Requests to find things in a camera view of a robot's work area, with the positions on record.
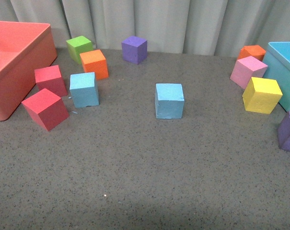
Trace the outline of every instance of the light blue plastic bin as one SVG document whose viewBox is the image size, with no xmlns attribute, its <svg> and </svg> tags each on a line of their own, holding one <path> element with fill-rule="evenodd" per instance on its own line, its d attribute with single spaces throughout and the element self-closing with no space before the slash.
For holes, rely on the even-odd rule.
<svg viewBox="0 0 290 230">
<path fill-rule="evenodd" d="M 290 42 L 269 42 L 263 62 L 268 68 L 263 78 L 277 80 L 283 93 L 280 105 L 290 110 Z"/>
</svg>

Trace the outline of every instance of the light blue cube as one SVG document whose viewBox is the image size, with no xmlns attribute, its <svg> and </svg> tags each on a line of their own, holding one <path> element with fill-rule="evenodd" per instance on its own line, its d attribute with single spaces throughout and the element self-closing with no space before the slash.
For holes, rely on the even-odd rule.
<svg viewBox="0 0 290 230">
<path fill-rule="evenodd" d="M 155 115 L 157 119 L 181 118 L 184 96 L 181 84 L 157 83 L 155 85 Z"/>
<path fill-rule="evenodd" d="M 71 74 L 70 93 L 76 108 L 99 105 L 95 73 Z"/>
</svg>

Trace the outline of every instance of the purple cube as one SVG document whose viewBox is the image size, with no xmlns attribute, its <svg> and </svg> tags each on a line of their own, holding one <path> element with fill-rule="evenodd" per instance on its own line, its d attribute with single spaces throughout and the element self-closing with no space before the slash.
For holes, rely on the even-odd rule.
<svg viewBox="0 0 290 230">
<path fill-rule="evenodd" d="M 147 40 L 131 36 L 121 43 L 122 57 L 125 61 L 139 64 L 147 57 Z"/>
<path fill-rule="evenodd" d="M 290 111 L 287 112 L 278 127 L 278 142 L 281 149 L 290 151 Z"/>
</svg>

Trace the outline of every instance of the orange cube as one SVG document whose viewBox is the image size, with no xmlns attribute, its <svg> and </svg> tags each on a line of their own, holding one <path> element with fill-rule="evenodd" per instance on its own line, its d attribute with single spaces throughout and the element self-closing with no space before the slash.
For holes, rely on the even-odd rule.
<svg viewBox="0 0 290 230">
<path fill-rule="evenodd" d="M 100 49 L 80 54 L 85 73 L 95 72 L 96 79 L 108 78 L 106 59 Z"/>
<path fill-rule="evenodd" d="M 237 57 L 237 59 L 242 59 L 242 58 L 246 58 L 249 56 L 253 56 L 254 58 L 262 61 L 264 58 L 265 52 L 266 51 L 259 45 L 244 46 L 241 49 L 241 52 L 240 52 L 239 56 Z"/>
</svg>

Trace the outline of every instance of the green cube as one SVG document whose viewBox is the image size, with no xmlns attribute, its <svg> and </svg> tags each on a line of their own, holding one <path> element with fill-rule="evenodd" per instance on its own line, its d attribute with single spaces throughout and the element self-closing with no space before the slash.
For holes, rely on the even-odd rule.
<svg viewBox="0 0 290 230">
<path fill-rule="evenodd" d="M 93 50 L 91 40 L 84 36 L 75 37 L 66 41 L 70 57 L 77 63 L 82 64 L 80 54 Z"/>
</svg>

